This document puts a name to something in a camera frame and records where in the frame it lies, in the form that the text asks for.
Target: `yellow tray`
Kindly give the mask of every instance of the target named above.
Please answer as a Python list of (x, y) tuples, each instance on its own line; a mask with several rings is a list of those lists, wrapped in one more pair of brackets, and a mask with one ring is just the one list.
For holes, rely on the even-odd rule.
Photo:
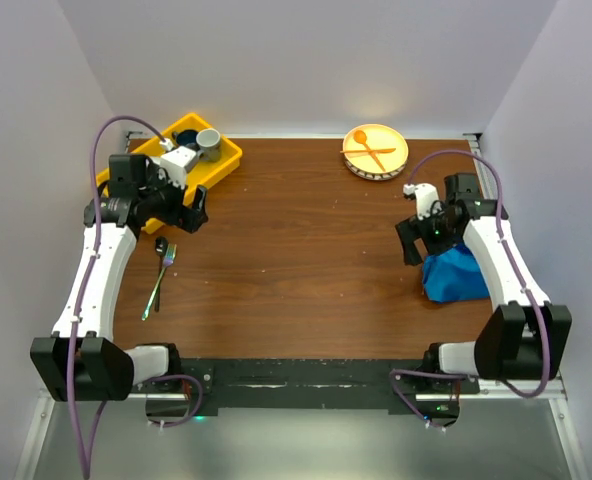
[[(212, 126), (196, 113), (189, 113), (161, 133), (165, 138), (172, 138), (172, 132), (180, 133), (183, 130), (188, 129), (201, 131), (205, 128), (212, 128)], [(218, 162), (200, 162), (187, 175), (187, 191), (185, 192), (185, 200), (183, 202), (185, 205), (189, 205), (194, 199), (194, 192), (196, 192), (197, 185), (212, 188), (223, 178), (236, 170), (240, 165), (240, 158), (243, 156), (243, 151), (238, 145), (222, 134), (220, 148), (221, 159)], [(132, 153), (144, 153), (152, 157), (158, 157), (165, 152), (163, 147), (158, 143), (158, 137), (154, 137), (147, 140)], [(100, 185), (105, 180), (109, 180), (109, 168), (106, 168), (96, 175), (97, 185)], [(164, 223), (160, 220), (150, 218), (143, 227), (143, 231), (146, 233), (154, 233), (163, 225)]]

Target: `orange plate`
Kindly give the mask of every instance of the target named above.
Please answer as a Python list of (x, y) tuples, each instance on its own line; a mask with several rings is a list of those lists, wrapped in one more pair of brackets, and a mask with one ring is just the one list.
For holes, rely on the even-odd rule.
[(363, 130), (367, 134), (367, 145), (372, 150), (396, 148), (392, 153), (377, 153), (385, 168), (383, 172), (368, 153), (345, 153), (345, 164), (356, 175), (368, 180), (389, 180), (401, 173), (407, 163), (409, 148), (403, 136), (393, 128), (370, 123), (353, 128), (343, 140), (343, 150), (365, 150), (354, 140), (354, 132)]

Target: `white wall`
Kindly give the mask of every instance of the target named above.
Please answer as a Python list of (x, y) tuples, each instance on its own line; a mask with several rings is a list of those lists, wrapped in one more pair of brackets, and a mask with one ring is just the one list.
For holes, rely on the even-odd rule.
[(517, 242), (574, 324), (563, 359), (592, 469), (592, 0), (560, 0), (483, 135)]
[(25, 440), (39, 386), (29, 348), (73, 280), (89, 146), (110, 115), (60, 6), (0, 1), (0, 479)]
[(229, 134), (479, 132), (555, 0), (60, 0), (109, 104)]

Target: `gray floor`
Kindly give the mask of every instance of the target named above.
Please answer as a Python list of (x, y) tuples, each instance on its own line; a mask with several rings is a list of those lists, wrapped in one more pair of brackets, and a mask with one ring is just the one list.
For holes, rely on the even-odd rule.
[[(95, 405), (81, 404), (88, 432)], [(81, 478), (58, 403), (36, 479)], [(92, 479), (569, 479), (547, 401), (463, 400), (447, 433), (380, 411), (223, 410), (162, 433), (144, 401), (108, 405)]]

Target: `orange spoon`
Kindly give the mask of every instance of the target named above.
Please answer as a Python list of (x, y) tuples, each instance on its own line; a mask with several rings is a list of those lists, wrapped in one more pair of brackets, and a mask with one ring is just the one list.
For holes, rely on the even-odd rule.
[(356, 130), (354, 132), (354, 141), (356, 143), (360, 143), (362, 146), (364, 146), (365, 149), (367, 149), (369, 151), (369, 155), (376, 162), (376, 165), (378, 165), (383, 172), (386, 171), (385, 167), (383, 167), (383, 164), (380, 163), (380, 160), (378, 160), (378, 157), (376, 156), (376, 154), (372, 151), (371, 148), (369, 148), (369, 145), (367, 145), (367, 134), (363, 130)]

